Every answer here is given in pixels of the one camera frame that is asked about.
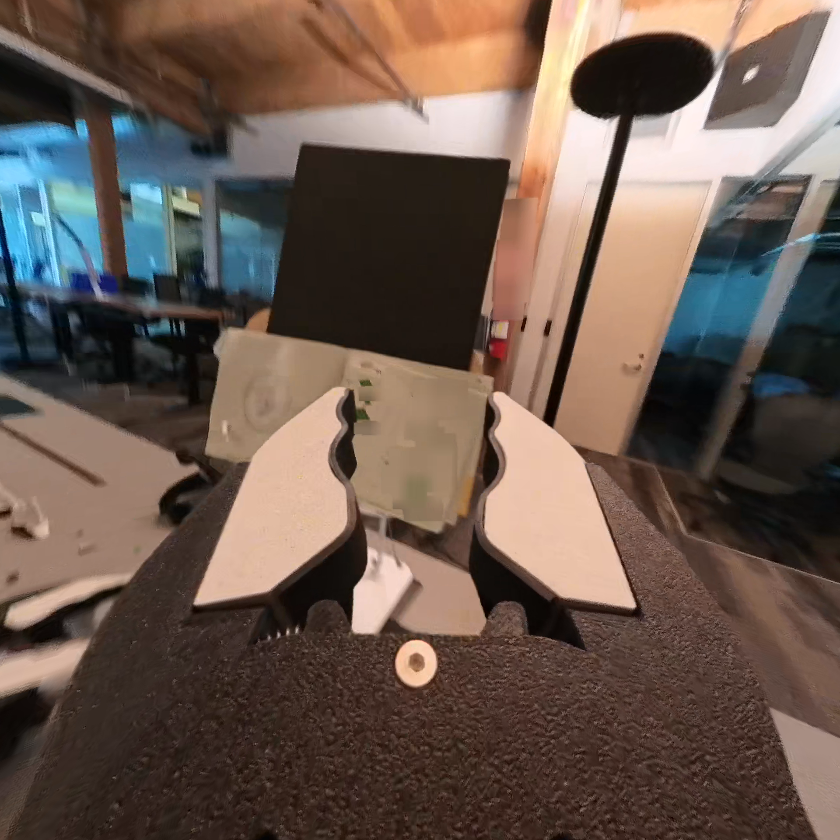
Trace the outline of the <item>grey square wall panel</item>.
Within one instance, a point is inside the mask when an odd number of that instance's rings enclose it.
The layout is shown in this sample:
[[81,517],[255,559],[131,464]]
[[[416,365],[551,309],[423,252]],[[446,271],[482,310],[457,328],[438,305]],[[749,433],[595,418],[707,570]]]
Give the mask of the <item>grey square wall panel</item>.
[[830,16],[828,9],[802,15],[731,53],[704,130],[765,129],[781,121],[802,92]]

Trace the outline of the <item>white door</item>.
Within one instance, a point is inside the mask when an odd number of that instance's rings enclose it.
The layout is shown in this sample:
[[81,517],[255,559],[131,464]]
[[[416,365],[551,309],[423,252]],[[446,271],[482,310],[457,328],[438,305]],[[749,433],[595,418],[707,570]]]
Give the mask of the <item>white door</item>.
[[572,445],[607,455],[627,447],[714,187],[617,187],[555,421]]

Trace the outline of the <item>black panel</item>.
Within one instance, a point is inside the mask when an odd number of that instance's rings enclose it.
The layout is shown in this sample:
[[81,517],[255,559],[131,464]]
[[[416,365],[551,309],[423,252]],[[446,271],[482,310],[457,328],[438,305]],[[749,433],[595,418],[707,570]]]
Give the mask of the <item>black panel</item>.
[[267,332],[467,371],[510,168],[303,144]]

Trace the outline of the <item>wooden post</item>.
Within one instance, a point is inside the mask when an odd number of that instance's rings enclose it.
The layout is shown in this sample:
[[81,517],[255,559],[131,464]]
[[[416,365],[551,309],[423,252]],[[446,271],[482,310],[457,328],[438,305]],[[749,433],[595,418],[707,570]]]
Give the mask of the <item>wooden post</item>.
[[83,105],[88,131],[94,198],[104,270],[115,276],[121,287],[128,276],[123,230],[122,194],[119,183],[117,144],[112,115],[107,105],[88,99]]

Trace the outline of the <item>wooden book stand white base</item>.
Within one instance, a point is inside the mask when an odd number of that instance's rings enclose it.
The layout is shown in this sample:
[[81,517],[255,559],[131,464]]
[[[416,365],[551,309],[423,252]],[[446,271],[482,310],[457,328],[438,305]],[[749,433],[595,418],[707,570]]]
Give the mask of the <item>wooden book stand white base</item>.
[[254,369],[242,398],[248,453],[256,455],[257,445],[266,445],[327,391],[337,386],[353,390],[354,423],[361,439],[354,487],[362,513],[373,519],[378,533],[368,549],[364,577],[354,591],[352,626],[356,633],[378,633],[414,583],[410,567],[388,542],[392,504],[375,488],[375,481],[382,477],[374,460],[383,417],[382,363],[329,344],[269,335],[267,320],[267,311],[254,316],[240,339]]

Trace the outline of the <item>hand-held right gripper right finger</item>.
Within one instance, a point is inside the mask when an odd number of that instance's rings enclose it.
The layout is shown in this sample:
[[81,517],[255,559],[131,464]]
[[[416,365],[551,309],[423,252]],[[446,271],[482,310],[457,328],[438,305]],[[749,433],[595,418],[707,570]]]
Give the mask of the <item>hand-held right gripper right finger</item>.
[[484,489],[469,575],[486,619],[502,603],[527,627],[571,614],[637,617],[638,602],[584,459],[508,395],[487,401]]

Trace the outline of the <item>long wooden office desk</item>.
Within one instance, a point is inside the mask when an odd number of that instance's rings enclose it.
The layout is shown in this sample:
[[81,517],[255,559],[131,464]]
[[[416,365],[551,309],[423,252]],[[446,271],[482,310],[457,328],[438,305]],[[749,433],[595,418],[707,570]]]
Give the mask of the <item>long wooden office desk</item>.
[[43,303],[48,310],[56,351],[68,370],[75,369],[75,350],[71,338],[67,314],[70,308],[81,306],[109,308],[122,312],[142,323],[167,320],[171,324],[188,322],[210,322],[218,327],[224,324],[224,312],[212,308],[201,308],[179,302],[157,302],[151,299],[111,294],[100,290],[76,290],[69,287],[46,287],[23,285],[20,293],[29,300]]

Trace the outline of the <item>open instruction booklet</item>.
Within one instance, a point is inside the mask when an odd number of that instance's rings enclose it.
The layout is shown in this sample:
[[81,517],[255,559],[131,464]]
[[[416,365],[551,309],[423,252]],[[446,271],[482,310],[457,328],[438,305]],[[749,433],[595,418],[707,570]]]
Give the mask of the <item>open instruction booklet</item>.
[[467,514],[488,376],[370,351],[226,329],[205,452],[241,463],[334,387],[355,399],[352,482],[368,508],[430,532]]

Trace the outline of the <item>black floor lamp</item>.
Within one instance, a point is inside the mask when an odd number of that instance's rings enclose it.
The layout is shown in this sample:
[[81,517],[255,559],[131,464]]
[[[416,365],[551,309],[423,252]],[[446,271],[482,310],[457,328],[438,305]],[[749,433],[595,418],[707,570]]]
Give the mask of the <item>black floor lamp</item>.
[[574,71],[570,85],[574,105],[593,118],[615,119],[616,128],[542,415],[551,427],[571,369],[634,122],[683,109],[706,89],[715,68],[705,43],[667,32],[614,40],[586,57]]

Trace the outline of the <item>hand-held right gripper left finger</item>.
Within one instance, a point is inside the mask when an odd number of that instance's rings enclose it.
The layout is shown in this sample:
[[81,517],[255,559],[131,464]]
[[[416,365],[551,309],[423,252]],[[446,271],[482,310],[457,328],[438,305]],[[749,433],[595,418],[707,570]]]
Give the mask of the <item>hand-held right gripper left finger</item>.
[[193,599],[197,615],[260,608],[303,628],[328,603],[351,628],[367,564],[352,477],[355,400],[333,387],[251,458]]

